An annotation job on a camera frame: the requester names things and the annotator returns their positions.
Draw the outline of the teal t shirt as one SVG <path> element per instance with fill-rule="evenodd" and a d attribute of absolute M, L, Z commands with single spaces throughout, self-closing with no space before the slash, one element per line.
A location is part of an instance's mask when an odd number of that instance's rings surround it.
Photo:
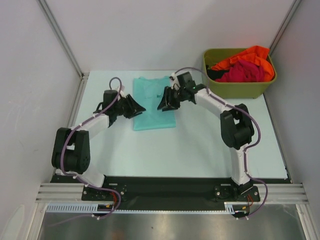
<path fill-rule="evenodd" d="M 147 79 L 144 77 L 133 80 L 133 98 L 145 108 L 145 111 L 133 118 L 133 130 L 156 130 L 176 127 L 175 114 L 172 111 L 158 110 L 164 89 L 170 86 L 170 78 Z"/>

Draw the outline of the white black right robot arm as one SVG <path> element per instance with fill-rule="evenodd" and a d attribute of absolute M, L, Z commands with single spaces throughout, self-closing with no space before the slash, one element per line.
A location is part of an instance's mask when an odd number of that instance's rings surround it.
<path fill-rule="evenodd" d="M 231 196 L 242 201 L 253 187 L 248 176 L 245 148 L 249 146 L 255 134 L 252 120 L 246 105 L 232 105 L 214 94 L 204 84 L 196 84 L 190 72 L 169 77 L 173 83 L 164 88 L 162 99 L 157 107 L 159 111 L 174 111 L 184 101 L 192 102 L 213 113 L 220 120 L 220 133 L 231 155 Z"/>

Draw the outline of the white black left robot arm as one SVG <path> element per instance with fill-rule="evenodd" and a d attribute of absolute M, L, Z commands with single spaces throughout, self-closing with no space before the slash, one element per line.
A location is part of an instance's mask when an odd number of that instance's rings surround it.
<path fill-rule="evenodd" d="M 111 188 L 104 184 L 105 175 L 98 171 L 91 161 L 90 140 L 107 130 L 124 116 L 136 117 L 146 109 L 123 91 L 105 90 L 103 101 L 97 105 L 92 117 L 71 128 L 57 130 L 51 157 L 54 168 L 68 176 L 80 178 L 85 184 L 94 186 L 93 194 L 100 200 L 110 196 Z"/>

